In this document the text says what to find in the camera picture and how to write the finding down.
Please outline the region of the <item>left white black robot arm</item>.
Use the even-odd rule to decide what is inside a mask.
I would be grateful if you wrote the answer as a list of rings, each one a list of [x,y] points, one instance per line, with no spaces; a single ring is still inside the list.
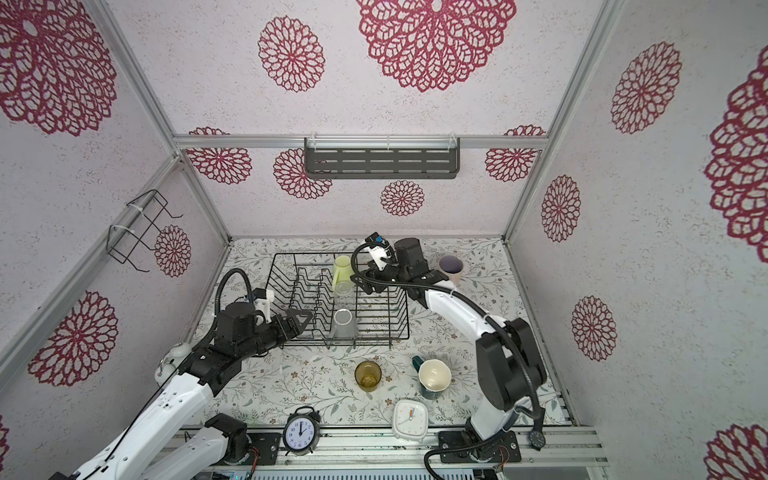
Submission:
[[[195,413],[237,376],[243,362],[263,356],[304,332],[310,310],[288,309],[267,318],[248,301],[216,312],[208,335],[181,362],[123,433],[73,473],[53,479],[190,479],[204,468],[249,458],[244,422],[218,414],[160,461],[153,459]]]

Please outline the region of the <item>grey wall shelf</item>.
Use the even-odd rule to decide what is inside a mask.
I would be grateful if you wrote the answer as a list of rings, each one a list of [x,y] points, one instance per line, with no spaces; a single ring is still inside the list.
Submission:
[[[460,171],[456,137],[419,142],[341,143],[304,140],[304,168],[312,180],[450,180]]]

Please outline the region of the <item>white square alarm clock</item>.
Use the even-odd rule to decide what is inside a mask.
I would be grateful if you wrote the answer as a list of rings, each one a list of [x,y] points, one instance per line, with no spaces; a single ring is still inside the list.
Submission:
[[[421,442],[428,428],[429,413],[425,404],[409,399],[401,399],[395,404],[392,432],[397,439]]]

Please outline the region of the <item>black wire dish rack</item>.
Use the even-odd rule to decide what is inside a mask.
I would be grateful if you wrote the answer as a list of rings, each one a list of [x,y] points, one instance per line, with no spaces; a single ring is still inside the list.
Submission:
[[[410,337],[408,300],[390,288],[365,293],[348,280],[335,291],[334,263],[340,252],[276,253],[267,277],[275,292],[272,311],[282,316],[310,311],[305,330],[291,346],[393,346]]]

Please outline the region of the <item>amber glass cup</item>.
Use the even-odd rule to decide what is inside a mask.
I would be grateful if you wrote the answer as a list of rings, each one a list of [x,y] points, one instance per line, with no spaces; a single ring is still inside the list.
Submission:
[[[382,370],[380,366],[371,360],[359,363],[354,371],[357,386],[365,391],[374,391],[381,382]]]

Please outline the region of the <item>pink iridescent mug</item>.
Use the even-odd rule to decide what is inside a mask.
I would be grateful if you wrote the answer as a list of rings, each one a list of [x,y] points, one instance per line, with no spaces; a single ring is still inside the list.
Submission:
[[[438,260],[438,268],[458,287],[465,270],[465,263],[454,255],[444,255]]]

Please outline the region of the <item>black round alarm clock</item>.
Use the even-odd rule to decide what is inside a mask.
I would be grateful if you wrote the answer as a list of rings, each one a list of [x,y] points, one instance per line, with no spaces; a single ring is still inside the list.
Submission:
[[[312,406],[298,407],[289,417],[282,433],[285,449],[294,455],[313,453],[320,438],[320,413]]]

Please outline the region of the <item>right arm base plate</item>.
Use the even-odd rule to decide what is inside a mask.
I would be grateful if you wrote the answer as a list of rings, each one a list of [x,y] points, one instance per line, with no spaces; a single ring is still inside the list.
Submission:
[[[444,464],[519,463],[521,449],[514,431],[500,431],[494,438],[481,441],[466,431],[442,431],[438,434],[440,461]]]

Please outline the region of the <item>clear glass cup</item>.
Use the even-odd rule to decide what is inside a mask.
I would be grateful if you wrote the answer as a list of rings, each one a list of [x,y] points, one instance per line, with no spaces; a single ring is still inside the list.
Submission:
[[[356,285],[347,280],[339,281],[333,288],[334,298],[340,302],[351,302],[355,299]]]

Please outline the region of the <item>dark green cream mug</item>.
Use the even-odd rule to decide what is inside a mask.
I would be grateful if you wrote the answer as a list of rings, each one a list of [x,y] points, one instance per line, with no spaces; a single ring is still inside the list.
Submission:
[[[437,399],[451,385],[452,372],[443,361],[413,356],[411,362],[417,372],[420,394],[424,399]]]

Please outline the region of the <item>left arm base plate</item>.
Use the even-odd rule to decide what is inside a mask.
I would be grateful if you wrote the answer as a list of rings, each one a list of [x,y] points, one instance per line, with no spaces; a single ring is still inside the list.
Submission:
[[[277,462],[282,435],[272,432],[248,433],[246,456],[241,464],[248,467],[256,465],[274,466]]]

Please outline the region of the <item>grey ceramic mug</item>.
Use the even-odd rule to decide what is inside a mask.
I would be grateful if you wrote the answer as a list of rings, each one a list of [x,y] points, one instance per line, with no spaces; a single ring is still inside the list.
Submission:
[[[354,313],[346,308],[334,312],[331,324],[331,338],[352,340],[358,336],[358,326]]]

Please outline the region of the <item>white twin-bell alarm clock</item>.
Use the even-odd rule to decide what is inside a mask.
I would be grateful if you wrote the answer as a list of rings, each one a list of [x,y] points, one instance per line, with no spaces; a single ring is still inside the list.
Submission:
[[[189,343],[178,343],[167,352],[159,362],[153,375],[158,386],[162,386],[167,380],[175,375],[179,365],[191,351],[192,347]]]

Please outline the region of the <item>green ceramic mug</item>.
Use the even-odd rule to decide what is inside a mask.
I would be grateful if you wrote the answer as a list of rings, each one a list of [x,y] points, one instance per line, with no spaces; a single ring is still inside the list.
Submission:
[[[342,283],[350,282],[353,274],[351,258],[347,255],[337,256],[333,263],[332,290],[335,291]]]

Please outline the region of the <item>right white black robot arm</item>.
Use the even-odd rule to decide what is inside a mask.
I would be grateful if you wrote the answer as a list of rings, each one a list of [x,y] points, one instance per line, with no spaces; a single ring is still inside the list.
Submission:
[[[527,321],[494,316],[461,293],[447,274],[429,266],[417,238],[391,244],[374,233],[353,251],[351,262],[352,281],[365,293],[398,288],[474,342],[483,398],[468,420],[470,433],[485,441],[525,415],[533,421],[529,445],[543,449],[545,412],[538,389],[547,372]]]

